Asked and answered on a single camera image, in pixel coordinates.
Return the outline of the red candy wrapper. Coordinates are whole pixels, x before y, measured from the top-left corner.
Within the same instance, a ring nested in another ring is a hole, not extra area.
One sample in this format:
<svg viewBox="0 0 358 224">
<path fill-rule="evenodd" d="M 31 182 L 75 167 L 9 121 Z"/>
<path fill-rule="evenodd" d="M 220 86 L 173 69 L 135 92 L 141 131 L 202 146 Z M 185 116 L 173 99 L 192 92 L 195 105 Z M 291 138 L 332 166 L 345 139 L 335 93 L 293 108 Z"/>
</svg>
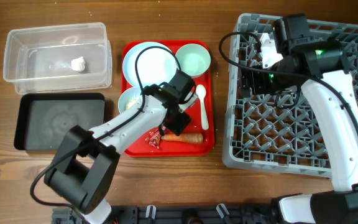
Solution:
<svg viewBox="0 0 358 224">
<path fill-rule="evenodd" d="M 151 132 L 149 132 L 149 135 L 146 137 L 145 142 L 148 145 L 158 149 L 160 145 L 160 140 L 162 136 L 165 135 L 165 130 L 166 127 L 163 125 L 156 127 L 155 129 L 151 130 Z"/>
</svg>

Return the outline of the white tissue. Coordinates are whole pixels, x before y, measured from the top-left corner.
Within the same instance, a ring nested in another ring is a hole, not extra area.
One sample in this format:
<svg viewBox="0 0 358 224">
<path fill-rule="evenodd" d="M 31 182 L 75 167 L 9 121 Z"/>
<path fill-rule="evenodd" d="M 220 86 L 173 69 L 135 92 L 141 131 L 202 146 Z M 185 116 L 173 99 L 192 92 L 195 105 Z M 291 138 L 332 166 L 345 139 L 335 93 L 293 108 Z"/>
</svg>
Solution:
<svg viewBox="0 0 358 224">
<path fill-rule="evenodd" d="M 83 72 L 86 68 L 86 62 L 83 57 L 73 59 L 71 61 L 71 69 L 76 72 Z"/>
</svg>

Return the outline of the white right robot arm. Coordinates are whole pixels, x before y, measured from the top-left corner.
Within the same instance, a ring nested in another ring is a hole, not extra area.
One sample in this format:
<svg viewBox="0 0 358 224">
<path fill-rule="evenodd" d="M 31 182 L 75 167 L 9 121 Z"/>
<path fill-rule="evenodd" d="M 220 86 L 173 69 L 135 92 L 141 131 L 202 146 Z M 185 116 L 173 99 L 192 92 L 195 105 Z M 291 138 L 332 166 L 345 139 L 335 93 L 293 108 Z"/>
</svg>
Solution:
<svg viewBox="0 0 358 224">
<path fill-rule="evenodd" d="M 295 86 L 316 117 L 331 165 L 333 190 L 278 200 L 287 223 L 358 223 L 358 106 L 349 63 L 336 40 L 302 39 L 289 52 L 273 40 L 255 43 L 263 65 L 246 68 L 254 93 L 280 93 Z"/>
</svg>

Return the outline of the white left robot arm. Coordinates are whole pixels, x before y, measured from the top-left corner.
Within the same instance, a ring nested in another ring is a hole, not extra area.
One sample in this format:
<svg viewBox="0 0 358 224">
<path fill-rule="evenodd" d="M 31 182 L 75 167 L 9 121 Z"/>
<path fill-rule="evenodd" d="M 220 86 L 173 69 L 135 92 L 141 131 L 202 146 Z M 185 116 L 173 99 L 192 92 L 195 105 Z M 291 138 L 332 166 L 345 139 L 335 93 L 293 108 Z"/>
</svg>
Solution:
<svg viewBox="0 0 358 224">
<path fill-rule="evenodd" d="M 160 125 L 180 135 L 191 120 L 185 111 L 196 99 L 192 89 L 151 85 L 129 109 L 107 123 L 89 131 L 71 128 L 41 173 L 45 184 L 87 223 L 104 223 L 112 211 L 105 196 L 121 154 Z"/>
</svg>

